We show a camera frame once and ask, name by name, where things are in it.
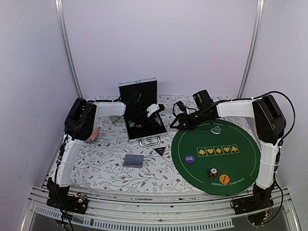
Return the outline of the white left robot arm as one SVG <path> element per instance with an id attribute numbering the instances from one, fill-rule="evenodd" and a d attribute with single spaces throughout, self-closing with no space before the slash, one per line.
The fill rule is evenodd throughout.
<path id="1" fill-rule="evenodd" d="M 63 142 L 55 159 L 55 167 L 48 178 L 48 190 L 69 187 L 77 154 L 83 143 L 92 135 L 97 115 L 124 116 L 130 109 L 145 113 L 145 110 L 137 109 L 128 102 L 89 102 L 77 98 L 64 121 Z"/>

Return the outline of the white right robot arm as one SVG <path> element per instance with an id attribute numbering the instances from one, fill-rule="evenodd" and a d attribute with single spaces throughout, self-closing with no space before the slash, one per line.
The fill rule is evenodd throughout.
<path id="1" fill-rule="evenodd" d="M 175 119 L 170 128 L 178 130 L 194 130 L 198 125 L 218 118 L 247 117 L 255 120 L 257 137 L 261 144 L 261 157 L 258 177 L 255 185 L 265 191 L 276 182 L 276 172 L 279 166 L 280 149 L 283 140 L 289 135 L 285 132 L 286 119 L 278 106 L 273 94 L 283 97 L 282 92 L 269 91 L 262 95 L 213 101 L 206 90 L 193 95 L 198 110 L 188 114 L 185 105 L 177 102 L 175 105 L 182 111 L 174 114 Z"/>

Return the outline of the clear dealer button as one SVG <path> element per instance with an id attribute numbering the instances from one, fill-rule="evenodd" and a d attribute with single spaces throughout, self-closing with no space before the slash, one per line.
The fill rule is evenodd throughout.
<path id="1" fill-rule="evenodd" d="M 210 131 L 215 134 L 215 135 L 219 135 L 221 133 L 221 127 L 220 126 L 214 126 L 210 129 Z"/>

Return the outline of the purple small blind button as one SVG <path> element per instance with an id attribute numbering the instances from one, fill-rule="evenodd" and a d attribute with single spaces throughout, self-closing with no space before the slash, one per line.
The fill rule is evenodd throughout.
<path id="1" fill-rule="evenodd" d="M 188 154 L 188 155 L 186 155 L 186 156 L 184 157 L 184 161 L 185 161 L 186 163 L 188 163 L 188 164 L 193 163 L 193 162 L 194 162 L 194 156 Z"/>

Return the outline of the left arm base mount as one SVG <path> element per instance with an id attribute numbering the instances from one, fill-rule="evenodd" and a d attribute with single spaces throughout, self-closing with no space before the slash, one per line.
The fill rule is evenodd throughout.
<path id="1" fill-rule="evenodd" d="M 68 194 L 69 187 L 49 189 L 49 197 L 46 205 L 78 214 L 86 214 L 88 208 L 88 196 L 84 193 Z"/>

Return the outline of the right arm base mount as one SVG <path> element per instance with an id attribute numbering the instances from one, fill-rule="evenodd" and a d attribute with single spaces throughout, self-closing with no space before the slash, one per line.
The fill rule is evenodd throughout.
<path id="1" fill-rule="evenodd" d="M 231 207 L 236 215 L 262 210 L 247 216 L 248 222 L 253 226 L 264 225 L 269 218 L 273 205 L 271 194 L 263 199 L 259 193 L 247 197 L 237 196 L 231 199 Z"/>

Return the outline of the aluminium poker case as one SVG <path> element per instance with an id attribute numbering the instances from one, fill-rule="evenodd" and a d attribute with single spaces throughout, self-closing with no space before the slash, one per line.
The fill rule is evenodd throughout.
<path id="1" fill-rule="evenodd" d="M 157 78 L 155 77 L 120 82 L 118 83 L 118 89 L 120 94 L 119 101 L 124 103 L 125 106 L 127 106 L 128 96 L 133 91 L 140 91 L 147 96 L 148 101 L 159 104 L 157 96 L 158 84 Z M 151 117 L 148 121 L 135 121 L 136 126 L 134 128 L 128 127 L 127 116 L 125 114 L 126 108 L 123 118 L 125 120 L 129 142 L 138 142 L 142 148 L 159 145 L 161 143 L 160 137 L 166 134 L 167 130 L 160 113 L 154 115 L 154 117 L 159 117 L 161 119 L 161 127 L 156 127 L 153 121 L 154 117 Z"/>

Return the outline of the orange poker chip stack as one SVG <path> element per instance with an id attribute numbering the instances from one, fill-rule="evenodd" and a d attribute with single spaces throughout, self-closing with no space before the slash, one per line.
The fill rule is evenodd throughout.
<path id="1" fill-rule="evenodd" d="M 211 169 L 209 169 L 209 171 L 208 171 L 208 177 L 210 178 L 210 179 L 214 179 L 216 176 L 217 176 L 217 169 L 216 168 L 211 168 Z"/>

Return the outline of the orange big blind button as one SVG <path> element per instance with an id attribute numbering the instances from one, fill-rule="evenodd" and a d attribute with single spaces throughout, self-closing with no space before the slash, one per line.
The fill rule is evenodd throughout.
<path id="1" fill-rule="evenodd" d="M 221 184 L 228 184 L 230 182 L 230 177 L 228 175 L 226 175 L 226 174 L 222 174 L 219 177 L 219 182 Z"/>

